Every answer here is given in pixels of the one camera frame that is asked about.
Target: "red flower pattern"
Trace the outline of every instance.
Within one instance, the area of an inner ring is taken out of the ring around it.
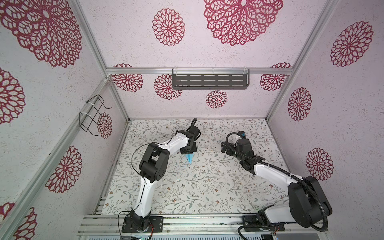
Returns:
[[[23,112],[24,99],[19,81],[0,68],[0,124],[12,121]]]
[[[13,235],[13,240],[31,240],[35,235],[35,229],[37,226],[37,214],[35,213],[35,208],[31,207],[29,209],[29,214],[24,217],[22,224],[17,228],[15,234]]]
[[[68,191],[79,179],[83,167],[82,161],[79,150],[70,146],[45,186],[50,192],[63,193]]]
[[[168,100],[178,98],[183,92],[183,90],[175,90],[172,88],[172,76],[169,74],[158,76],[153,87],[157,95]]]
[[[288,101],[288,113],[295,121],[303,120],[311,109],[311,95],[305,88],[294,90]]]
[[[204,0],[208,29],[221,43],[244,45],[276,20],[283,0]]]
[[[372,26],[360,21],[348,26],[336,38],[331,49],[331,61],[338,67],[351,65],[363,56],[372,42]]]
[[[79,58],[81,33],[66,0],[0,0],[0,20],[38,60],[66,68]]]
[[[97,121],[97,130],[103,138],[108,138],[112,133],[112,120],[108,113],[102,113]]]
[[[152,24],[156,38],[166,46],[174,46],[184,37],[183,18],[173,9],[163,8],[158,11]]]
[[[312,176],[319,180],[326,180],[333,173],[333,161],[324,149],[314,148],[307,155],[307,168]]]
[[[133,68],[129,64],[119,63],[114,66],[115,68]],[[127,91],[127,92],[136,92],[143,87],[143,78],[141,74],[113,74],[113,82],[116,83],[116,86]]]
[[[5,217],[8,215],[9,211],[13,208],[15,203],[7,202],[6,204],[0,206],[0,224],[4,221]]]
[[[205,98],[206,104],[211,108],[222,107],[224,104],[226,104],[227,100],[227,94],[221,90],[214,90],[208,93],[207,97]]]
[[[272,68],[290,68],[289,63],[278,63],[272,65]],[[263,74],[260,78],[260,86],[268,91],[279,89],[287,75],[285,74]]]

